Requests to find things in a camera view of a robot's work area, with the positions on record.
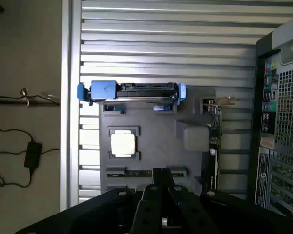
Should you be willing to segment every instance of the ventilation grille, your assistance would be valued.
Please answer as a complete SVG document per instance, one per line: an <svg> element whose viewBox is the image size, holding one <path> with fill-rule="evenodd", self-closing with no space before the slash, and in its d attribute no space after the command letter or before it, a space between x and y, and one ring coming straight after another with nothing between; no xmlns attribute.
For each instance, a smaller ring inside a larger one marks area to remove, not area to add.
<svg viewBox="0 0 293 234"><path fill-rule="evenodd" d="M276 140L293 148L293 70L280 73Z"/></svg>

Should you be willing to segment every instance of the blue plastic tab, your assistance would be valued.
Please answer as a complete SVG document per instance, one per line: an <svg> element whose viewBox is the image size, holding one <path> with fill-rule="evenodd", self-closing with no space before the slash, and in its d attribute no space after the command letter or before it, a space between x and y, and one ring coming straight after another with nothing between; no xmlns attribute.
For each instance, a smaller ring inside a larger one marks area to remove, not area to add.
<svg viewBox="0 0 293 234"><path fill-rule="evenodd" d="M92 81L91 99L116 99L116 81Z"/></svg>
<svg viewBox="0 0 293 234"><path fill-rule="evenodd" d="M77 98L79 101L87 101L87 90L84 88L83 84L77 86Z"/></svg>
<svg viewBox="0 0 293 234"><path fill-rule="evenodd" d="M187 97L187 87L184 83L178 85L178 105Z"/></svg>

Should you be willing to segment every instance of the sticker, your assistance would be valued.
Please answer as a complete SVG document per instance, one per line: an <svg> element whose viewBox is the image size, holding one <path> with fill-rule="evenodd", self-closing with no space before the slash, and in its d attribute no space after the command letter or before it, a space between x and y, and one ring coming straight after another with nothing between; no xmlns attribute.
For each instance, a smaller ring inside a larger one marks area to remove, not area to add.
<svg viewBox="0 0 293 234"><path fill-rule="evenodd" d="M266 63L266 69L270 70L272 68L272 63L271 62L267 62Z"/></svg>
<svg viewBox="0 0 293 234"><path fill-rule="evenodd" d="M271 90L278 89L279 75L277 74L277 69L271 71Z"/></svg>
<svg viewBox="0 0 293 234"><path fill-rule="evenodd" d="M274 143L275 143L275 140L273 138L271 138L271 137L262 136L260 138L260 145L265 147L265 148L273 150L274 149Z"/></svg>
<svg viewBox="0 0 293 234"><path fill-rule="evenodd" d="M278 98L278 90L274 90L270 92L270 101L277 101Z"/></svg>
<svg viewBox="0 0 293 234"><path fill-rule="evenodd" d="M277 102L271 101L271 102L263 102L263 111L277 111Z"/></svg>
<svg viewBox="0 0 293 234"><path fill-rule="evenodd" d="M279 62L277 60L271 62L271 69L277 69L278 66L279 66Z"/></svg>
<svg viewBox="0 0 293 234"><path fill-rule="evenodd" d="M264 92L264 102L270 101L270 92Z"/></svg>
<svg viewBox="0 0 293 234"><path fill-rule="evenodd" d="M274 134L275 129L275 116L276 112L266 112L263 111L262 115L262 128L263 133Z"/></svg>
<svg viewBox="0 0 293 234"><path fill-rule="evenodd" d="M269 75L269 72L266 72L264 76L264 90L265 91L268 91L270 89L270 80L271 80L271 77Z"/></svg>
<svg viewBox="0 0 293 234"><path fill-rule="evenodd" d="M255 205L265 207L268 182L269 154L259 154L257 163Z"/></svg>

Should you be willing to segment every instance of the ribbed metal panel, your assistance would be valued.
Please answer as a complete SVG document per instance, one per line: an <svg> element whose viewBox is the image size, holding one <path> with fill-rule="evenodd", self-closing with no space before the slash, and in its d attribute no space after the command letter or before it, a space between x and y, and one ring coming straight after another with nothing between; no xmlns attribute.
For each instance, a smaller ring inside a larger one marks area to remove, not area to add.
<svg viewBox="0 0 293 234"><path fill-rule="evenodd" d="M236 106L223 111L220 167L227 172L247 169L255 44L293 17L293 2L86 0L80 4L77 0L74 4L75 15L81 17L80 22L73 19L80 30L73 37L81 38L80 45L74 45L79 53L72 55L80 56L79 82L86 86L92 80L183 82L215 87L219 97L239 98ZM76 194L82 202L100 194L99 125L97 106L80 103L79 110ZM246 175L221 175L219 187L236 194L246 190L246 181Z"/></svg>

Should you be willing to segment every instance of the silver metal frame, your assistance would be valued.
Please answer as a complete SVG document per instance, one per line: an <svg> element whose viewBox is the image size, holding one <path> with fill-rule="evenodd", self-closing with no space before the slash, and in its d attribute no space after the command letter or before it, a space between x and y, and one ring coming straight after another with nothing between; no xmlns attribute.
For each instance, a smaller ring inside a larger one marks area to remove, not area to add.
<svg viewBox="0 0 293 234"><path fill-rule="evenodd" d="M62 0L60 210L78 204L81 0Z"/></svg>
<svg viewBox="0 0 293 234"><path fill-rule="evenodd" d="M61 55L61 153L60 153L60 210L68 204L69 156L69 83L70 83L70 14L71 0L62 0L62 55Z"/></svg>

